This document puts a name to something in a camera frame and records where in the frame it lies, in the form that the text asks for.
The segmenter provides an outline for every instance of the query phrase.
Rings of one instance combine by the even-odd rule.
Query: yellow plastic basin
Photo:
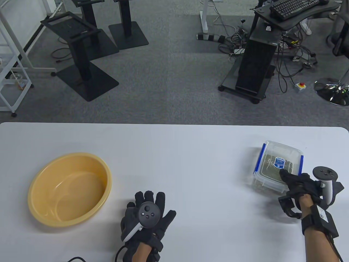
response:
[[[93,216],[109,196],[109,167],[89,153],[61,156],[45,166],[32,181],[28,206],[41,223],[72,226]]]

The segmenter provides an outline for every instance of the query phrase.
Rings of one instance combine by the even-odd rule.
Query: keyboard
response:
[[[272,16],[284,21],[319,4],[320,0],[280,0],[270,10]]]

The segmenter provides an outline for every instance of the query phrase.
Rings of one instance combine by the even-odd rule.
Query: container label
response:
[[[285,166],[285,159],[277,157],[274,161],[274,167],[282,169]]]
[[[328,223],[325,210],[323,210],[321,207],[318,206],[318,211],[319,211],[320,217]]]

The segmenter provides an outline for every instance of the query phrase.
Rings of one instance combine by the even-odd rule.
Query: computer tower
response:
[[[270,78],[270,73],[274,71],[274,66],[270,66],[270,63],[276,47],[277,43],[263,43],[252,39],[247,42],[236,82],[237,90],[243,89],[251,94],[260,91],[265,78]]]

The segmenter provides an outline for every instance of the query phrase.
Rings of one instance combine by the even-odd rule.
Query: office chair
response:
[[[335,56],[345,56],[349,59],[349,0],[343,0],[338,17],[344,20],[344,26],[339,33],[331,35],[331,42],[335,45],[332,53]],[[315,92],[326,101],[336,105],[349,105],[349,69],[338,80],[321,78],[314,83]]]

